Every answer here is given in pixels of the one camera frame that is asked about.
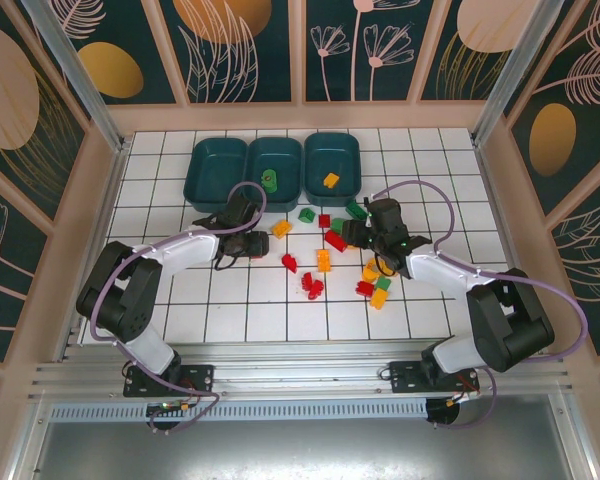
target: plastic tray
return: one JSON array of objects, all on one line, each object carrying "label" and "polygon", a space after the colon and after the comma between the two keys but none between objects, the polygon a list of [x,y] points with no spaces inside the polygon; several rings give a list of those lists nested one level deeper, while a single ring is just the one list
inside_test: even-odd
[{"label": "plastic tray", "polygon": [[[302,193],[302,145],[293,138],[263,137],[249,145],[244,179],[260,184],[262,172],[275,170],[278,189],[267,193],[267,212],[290,212]],[[246,197],[260,203],[255,188],[245,188]]]},{"label": "plastic tray", "polygon": [[[362,187],[360,145],[348,133],[314,133],[304,142],[304,189],[307,199],[320,207],[345,207]],[[335,173],[340,180],[333,188],[324,178]]]},{"label": "plastic tray", "polygon": [[193,150],[184,198],[199,212],[216,213],[242,181],[247,144],[238,138],[207,138]]}]

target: red toy block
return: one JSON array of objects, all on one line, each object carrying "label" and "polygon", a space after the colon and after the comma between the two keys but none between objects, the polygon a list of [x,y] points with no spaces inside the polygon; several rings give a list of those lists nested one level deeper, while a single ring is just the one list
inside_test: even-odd
[{"label": "red toy block", "polygon": [[322,281],[316,280],[313,282],[313,285],[311,285],[311,290],[309,291],[309,300],[315,300],[318,298],[322,294],[323,290],[324,283],[322,283]]},{"label": "red toy block", "polygon": [[356,293],[363,297],[371,297],[373,295],[373,284],[369,282],[358,282]]},{"label": "red toy block", "polygon": [[282,257],[282,264],[291,270],[293,273],[298,271],[298,262],[288,253]]},{"label": "red toy block", "polygon": [[331,245],[339,252],[344,252],[347,249],[347,244],[345,243],[345,241],[340,235],[338,235],[333,230],[329,230],[327,233],[325,233],[324,239],[329,245]]},{"label": "red toy block", "polygon": [[312,285],[313,278],[311,278],[311,273],[307,272],[302,276],[302,289],[305,292],[310,292]]},{"label": "red toy block", "polygon": [[329,228],[331,226],[331,215],[318,215],[318,226]]}]

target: green toy block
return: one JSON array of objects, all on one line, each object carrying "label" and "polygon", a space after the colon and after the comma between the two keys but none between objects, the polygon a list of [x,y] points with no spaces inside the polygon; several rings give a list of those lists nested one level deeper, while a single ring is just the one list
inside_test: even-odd
[{"label": "green toy block", "polygon": [[267,169],[262,172],[261,183],[265,192],[275,193],[278,190],[278,176],[276,175],[276,171]]},{"label": "green toy block", "polygon": [[347,210],[347,213],[349,215],[351,215],[353,218],[355,218],[356,220],[366,220],[367,219],[367,212],[362,210],[362,208],[360,208],[360,205],[358,205],[356,202],[351,202],[349,205],[347,205],[346,210]]},{"label": "green toy block", "polygon": [[389,290],[389,285],[391,285],[391,280],[387,277],[380,277],[376,282],[376,288],[379,288],[380,290]]},{"label": "green toy block", "polygon": [[334,218],[333,220],[331,220],[331,230],[336,232],[338,235],[341,235],[343,223],[344,223],[344,218]]},{"label": "green toy block", "polygon": [[298,215],[298,220],[304,223],[313,223],[314,218],[316,218],[316,213],[310,208],[303,208]]}]

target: tiled table surface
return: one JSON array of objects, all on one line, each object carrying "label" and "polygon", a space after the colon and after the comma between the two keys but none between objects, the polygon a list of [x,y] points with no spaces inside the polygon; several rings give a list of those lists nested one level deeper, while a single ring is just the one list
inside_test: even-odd
[{"label": "tiled table surface", "polygon": [[[316,130],[243,130],[137,133],[114,210],[107,241],[149,244],[207,216],[186,204],[182,189],[195,144],[229,136],[249,142],[256,137],[289,136],[303,142]],[[420,178],[454,201],[457,224],[443,250],[485,268],[506,269],[496,225],[465,129],[350,129],[360,142],[362,191],[357,201],[401,180]],[[436,192],[402,187],[390,193],[401,202],[410,232],[432,239],[449,224],[447,207]],[[287,219],[293,230],[278,240],[270,235],[269,254],[215,271],[195,265],[160,284],[152,323],[167,342],[259,342],[440,338],[469,328],[466,307],[444,298],[435,287],[393,278],[381,311],[355,293],[369,251],[330,250],[332,271],[317,273],[316,250],[325,247],[323,232],[298,220],[308,205],[304,194],[288,214],[265,214],[257,230]],[[344,208],[312,207],[332,218],[349,218]],[[286,252],[296,257],[296,275],[280,263]],[[325,282],[325,293],[310,302],[300,287],[311,271]],[[92,343],[83,331],[80,341]]]}]

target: metal floor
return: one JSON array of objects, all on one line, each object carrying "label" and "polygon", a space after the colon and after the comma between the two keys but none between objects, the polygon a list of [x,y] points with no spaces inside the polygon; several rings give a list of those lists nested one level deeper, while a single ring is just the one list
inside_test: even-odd
[{"label": "metal floor", "polygon": [[38,466],[38,480],[572,478],[543,396],[500,398],[465,431],[422,419],[203,422],[171,437],[143,424],[53,424]]}]

